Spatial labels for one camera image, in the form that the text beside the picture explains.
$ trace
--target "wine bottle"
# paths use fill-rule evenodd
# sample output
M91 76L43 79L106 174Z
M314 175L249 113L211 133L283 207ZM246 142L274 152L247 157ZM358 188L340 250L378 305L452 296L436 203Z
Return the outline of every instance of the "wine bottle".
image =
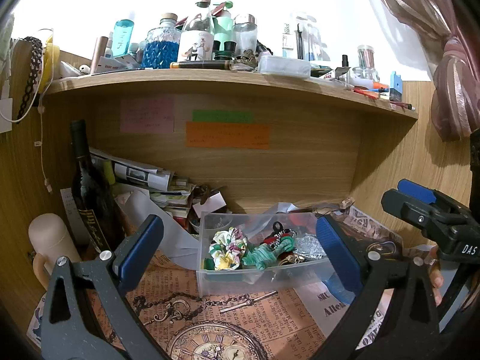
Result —
M177 61L212 59L214 33L210 0L197 0L194 11L183 25Z
M119 208L105 176L92 164L85 121L74 120L70 132L77 166L71 186L75 205L97 252L114 251L125 238Z

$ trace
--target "wooden shelf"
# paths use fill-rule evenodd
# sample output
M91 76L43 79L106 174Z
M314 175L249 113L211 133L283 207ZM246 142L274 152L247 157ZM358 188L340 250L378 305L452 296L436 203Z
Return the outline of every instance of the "wooden shelf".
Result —
M55 80L48 95L73 90L108 92L202 93L275 98L291 98L295 102L329 105L381 112L418 119L415 111L391 108L387 100L372 100L340 88L301 80L259 73L200 69L137 70L81 76Z

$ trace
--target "cork stopper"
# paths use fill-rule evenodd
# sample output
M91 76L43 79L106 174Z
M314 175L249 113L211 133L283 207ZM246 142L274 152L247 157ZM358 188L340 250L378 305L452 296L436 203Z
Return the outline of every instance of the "cork stopper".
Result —
M162 16L160 16L160 20L162 19L172 19L174 21L177 21L178 16L174 13L164 13Z

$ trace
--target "scrunchie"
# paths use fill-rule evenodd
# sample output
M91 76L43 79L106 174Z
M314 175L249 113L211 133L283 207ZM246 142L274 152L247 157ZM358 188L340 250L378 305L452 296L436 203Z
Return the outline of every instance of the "scrunchie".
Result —
M240 258L247 249L247 238L240 229L231 227L218 231L213 237L208 252L215 262L215 270L233 271L240 266Z

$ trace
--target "green sticky note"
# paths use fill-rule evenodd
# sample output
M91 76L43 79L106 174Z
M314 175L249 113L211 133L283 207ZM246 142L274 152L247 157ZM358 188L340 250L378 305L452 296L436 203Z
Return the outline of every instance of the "green sticky note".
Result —
M225 111L221 109L194 109L193 122L209 123L253 123L254 114L246 111Z

